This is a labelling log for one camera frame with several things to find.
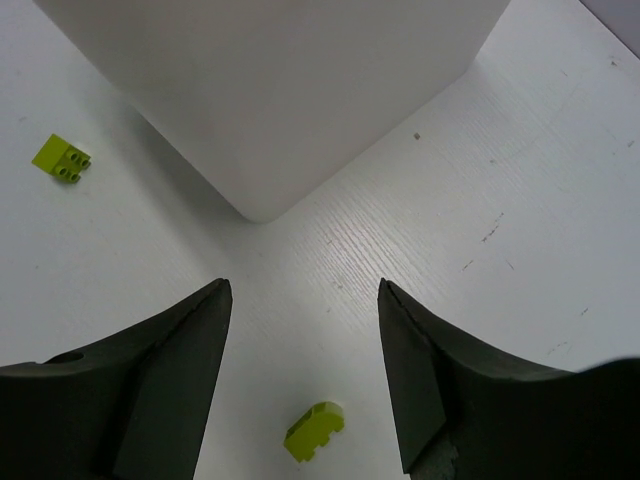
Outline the lime sloped lego brick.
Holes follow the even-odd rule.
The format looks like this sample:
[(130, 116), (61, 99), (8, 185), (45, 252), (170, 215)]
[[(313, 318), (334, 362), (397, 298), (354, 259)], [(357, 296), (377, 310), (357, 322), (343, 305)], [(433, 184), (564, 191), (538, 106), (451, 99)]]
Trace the lime sloped lego brick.
[(320, 402), (287, 430), (283, 446), (298, 463), (309, 462), (316, 449), (326, 446), (330, 436), (341, 432), (344, 426), (343, 408), (334, 402)]

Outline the lime small lego brick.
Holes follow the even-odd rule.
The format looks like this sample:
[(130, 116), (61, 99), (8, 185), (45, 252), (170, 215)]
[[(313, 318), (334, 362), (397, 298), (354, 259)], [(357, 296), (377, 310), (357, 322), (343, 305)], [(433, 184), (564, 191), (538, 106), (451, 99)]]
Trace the lime small lego brick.
[(91, 157), (52, 134), (35, 155), (32, 164), (62, 183), (75, 184), (91, 166)]

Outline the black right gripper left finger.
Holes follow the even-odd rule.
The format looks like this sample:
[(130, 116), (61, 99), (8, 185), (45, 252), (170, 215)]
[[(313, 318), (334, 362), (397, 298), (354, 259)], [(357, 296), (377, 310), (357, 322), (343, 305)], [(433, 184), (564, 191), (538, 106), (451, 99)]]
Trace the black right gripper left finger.
[(190, 479), (232, 309), (218, 279), (43, 362), (1, 370), (5, 479)]

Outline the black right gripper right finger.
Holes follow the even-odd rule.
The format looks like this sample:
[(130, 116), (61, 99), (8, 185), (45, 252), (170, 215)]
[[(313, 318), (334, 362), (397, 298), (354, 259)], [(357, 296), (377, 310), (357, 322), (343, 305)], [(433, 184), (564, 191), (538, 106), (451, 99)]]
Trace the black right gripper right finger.
[(441, 319), (395, 283), (379, 330), (403, 471), (413, 479), (635, 479), (639, 362), (540, 365)]

